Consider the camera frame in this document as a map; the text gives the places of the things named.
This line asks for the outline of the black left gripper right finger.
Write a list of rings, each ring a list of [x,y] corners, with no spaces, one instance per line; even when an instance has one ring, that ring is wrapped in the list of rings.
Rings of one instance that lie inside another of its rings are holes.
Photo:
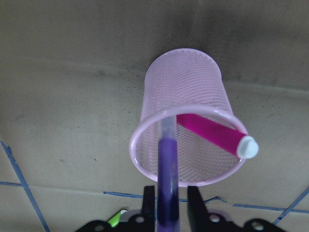
[[[208,211],[198,187],[187,188],[187,214],[192,232],[209,232]]]

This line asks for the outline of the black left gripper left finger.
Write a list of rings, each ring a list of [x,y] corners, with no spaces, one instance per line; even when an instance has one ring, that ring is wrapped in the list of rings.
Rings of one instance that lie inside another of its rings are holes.
[[[145,232],[155,231],[155,187],[145,186],[143,190],[143,200],[141,215],[144,218]]]

